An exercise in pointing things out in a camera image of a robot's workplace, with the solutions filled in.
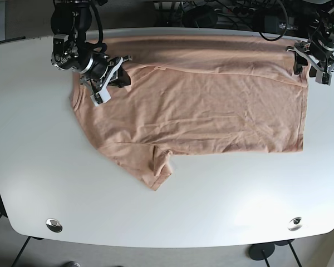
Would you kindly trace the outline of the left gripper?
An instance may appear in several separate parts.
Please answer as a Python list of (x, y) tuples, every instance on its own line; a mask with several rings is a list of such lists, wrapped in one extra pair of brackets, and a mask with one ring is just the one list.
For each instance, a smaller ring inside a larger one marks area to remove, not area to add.
[(317, 71), (334, 71), (334, 16), (319, 20), (317, 27), (309, 33), (307, 41), (288, 46), (293, 52), (293, 73), (300, 75), (304, 67), (311, 66), (309, 76), (316, 77)]

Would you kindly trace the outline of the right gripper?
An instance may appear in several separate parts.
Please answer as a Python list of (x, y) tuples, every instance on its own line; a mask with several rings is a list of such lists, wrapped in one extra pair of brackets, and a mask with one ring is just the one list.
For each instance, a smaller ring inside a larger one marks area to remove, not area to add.
[(131, 85), (131, 78), (122, 66), (131, 60), (131, 56), (112, 58), (105, 53), (106, 49), (103, 42), (79, 42), (75, 34), (56, 34), (51, 63), (59, 70), (78, 73), (81, 83), (92, 93), (107, 86), (123, 88)]

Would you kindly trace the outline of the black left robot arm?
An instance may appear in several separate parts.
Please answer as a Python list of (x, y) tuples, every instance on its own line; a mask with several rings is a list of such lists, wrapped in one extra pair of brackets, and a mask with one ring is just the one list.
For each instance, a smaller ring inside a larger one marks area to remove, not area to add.
[(293, 72), (300, 75), (311, 66), (309, 76), (324, 85), (334, 71), (334, 1), (278, 1), (255, 11), (252, 29), (274, 42), (291, 31), (305, 41), (286, 48), (294, 54)]

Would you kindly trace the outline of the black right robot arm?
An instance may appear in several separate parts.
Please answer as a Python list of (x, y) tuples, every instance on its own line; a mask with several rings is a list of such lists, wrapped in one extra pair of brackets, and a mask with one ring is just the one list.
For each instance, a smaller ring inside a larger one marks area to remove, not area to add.
[(51, 16), (53, 51), (51, 63), (63, 71), (78, 73), (98, 103), (107, 101), (107, 86), (131, 85), (122, 64), (130, 56), (111, 58), (106, 54), (103, 30), (96, 4), (106, 1), (53, 1)]

